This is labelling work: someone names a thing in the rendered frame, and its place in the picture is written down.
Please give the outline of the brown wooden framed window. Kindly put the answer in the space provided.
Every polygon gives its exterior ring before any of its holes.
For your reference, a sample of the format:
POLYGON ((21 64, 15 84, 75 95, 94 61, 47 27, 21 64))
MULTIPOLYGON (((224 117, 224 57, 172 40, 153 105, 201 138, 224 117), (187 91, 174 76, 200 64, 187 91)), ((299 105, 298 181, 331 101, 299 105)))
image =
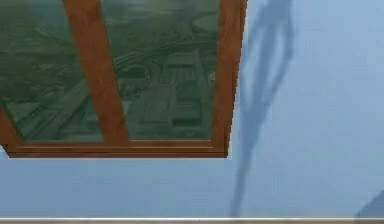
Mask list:
POLYGON ((226 158, 238 80, 247 0, 220 0, 212 137, 131 140, 98 0, 62 0, 104 140, 28 143, 0 106, 0 146, 11 158, 226 158))

